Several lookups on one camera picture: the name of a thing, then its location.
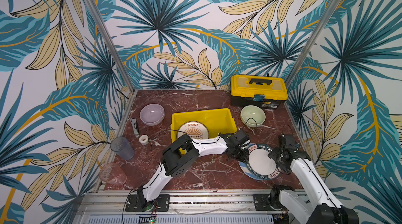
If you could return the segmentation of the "yellow plastic bin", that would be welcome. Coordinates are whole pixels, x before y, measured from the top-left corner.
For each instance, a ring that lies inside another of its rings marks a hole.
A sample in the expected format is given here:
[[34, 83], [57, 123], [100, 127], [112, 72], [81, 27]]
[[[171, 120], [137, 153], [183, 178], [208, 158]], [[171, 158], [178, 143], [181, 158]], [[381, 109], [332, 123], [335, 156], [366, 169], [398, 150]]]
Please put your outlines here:
[[172, 143], [163, 153], [177, 153], [178, 156], [185, 154], [185, 147], [190, 147], [190, 152], [197, 152], [199, 157], [213, 154], [224, 154], [227, 149], [226, 143], [219, 134], [231, 134], [238, 131], [231, 112], [228, 108], [213, 109], [206, 111], [175, 113], [172, 115], [171, 138], [177, 140], [177, 131], [189, 121], [197, 121], [204, 124], [209, 132], [208, 139], [188, 139], [178, 144]]

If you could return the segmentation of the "white plate dark green rim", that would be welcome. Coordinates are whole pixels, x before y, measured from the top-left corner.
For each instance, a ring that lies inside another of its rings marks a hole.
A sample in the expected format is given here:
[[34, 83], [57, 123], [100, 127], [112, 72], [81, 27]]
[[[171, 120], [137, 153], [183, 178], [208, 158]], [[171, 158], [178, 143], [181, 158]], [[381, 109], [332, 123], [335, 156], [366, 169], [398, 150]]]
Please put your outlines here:
[[238, 162], [242, 171], [256, 181], [268, 181], [276, 179], [281, 171], [275, 161], [269, 157], [273, 149], [263, 143], [249, 143], [249, 158], [246, 162]]

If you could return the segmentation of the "orange sunburst plate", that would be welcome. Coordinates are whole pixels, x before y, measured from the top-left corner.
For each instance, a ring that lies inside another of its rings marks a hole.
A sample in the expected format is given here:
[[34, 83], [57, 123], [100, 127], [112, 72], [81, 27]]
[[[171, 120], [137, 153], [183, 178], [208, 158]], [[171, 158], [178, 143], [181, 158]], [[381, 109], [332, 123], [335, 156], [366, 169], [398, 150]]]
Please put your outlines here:
[[208, 139], [209, 132], [207, 127], [197, 121], [189, 121], [183, 124], [177, 131], [177, 138], [179, 139], [184, 134], [189, 135], [193, 139]]

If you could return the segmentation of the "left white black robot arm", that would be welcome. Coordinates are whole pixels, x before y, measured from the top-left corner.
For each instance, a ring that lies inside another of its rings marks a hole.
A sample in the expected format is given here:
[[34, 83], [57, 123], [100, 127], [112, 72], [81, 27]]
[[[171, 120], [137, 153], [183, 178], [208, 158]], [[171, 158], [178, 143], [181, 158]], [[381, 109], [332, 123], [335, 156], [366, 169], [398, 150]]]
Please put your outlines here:
[[143, 211], [149, 209], [170, 180], [184, 174], [200, 157], [225, 154], [230, 159], [245, 163], [249, 157], [249, 150], [246, 149], [249, 141], [249, 136], [242, 129], [210, 139], [182, 135], [163, 151], [154, 175], [138, 188], [139, 207]]

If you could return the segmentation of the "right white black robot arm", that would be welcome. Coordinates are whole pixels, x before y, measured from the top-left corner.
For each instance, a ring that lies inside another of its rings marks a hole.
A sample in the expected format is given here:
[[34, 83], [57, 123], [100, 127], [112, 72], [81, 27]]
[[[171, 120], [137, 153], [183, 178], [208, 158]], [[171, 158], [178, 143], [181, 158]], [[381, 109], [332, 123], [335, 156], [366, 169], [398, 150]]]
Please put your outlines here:
[[280, 135], [279, 146], [268, 155], [281, 172], [296, 175], [309, 203], [303, 201], [294, 189], [274, 185], [270, 192], [270, 207], [287, 209], [300, 224], [358, 224], [358, 214], [346, 208], [319, 176], [306, 151], [300, 150], [292, 135]]

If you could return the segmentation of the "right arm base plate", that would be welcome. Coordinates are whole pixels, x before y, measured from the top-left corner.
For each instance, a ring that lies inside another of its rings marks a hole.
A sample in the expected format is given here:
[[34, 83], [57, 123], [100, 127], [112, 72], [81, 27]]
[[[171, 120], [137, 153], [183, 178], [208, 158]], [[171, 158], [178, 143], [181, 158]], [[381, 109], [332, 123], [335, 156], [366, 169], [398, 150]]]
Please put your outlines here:
[[280, 203], [278, 196], [271, 196], [271, 194], [253, 194], [252, 196], [256, 211], [288, 210]]

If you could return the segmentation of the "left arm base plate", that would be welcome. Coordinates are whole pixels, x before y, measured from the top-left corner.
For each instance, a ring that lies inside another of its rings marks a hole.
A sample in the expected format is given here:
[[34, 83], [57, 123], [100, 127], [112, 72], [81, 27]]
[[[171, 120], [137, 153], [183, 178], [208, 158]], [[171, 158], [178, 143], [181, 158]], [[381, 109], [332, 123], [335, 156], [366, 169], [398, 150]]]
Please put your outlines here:
[[124, 211], [146, 212], [156, 210], [157, 212], [167, 212], [169, 211], [169, 206], [170, 195], [168, 194], [160, 195], [157, 199], [148, 202], [142, 199], [141, 196], [133, 194], [128, 197]]

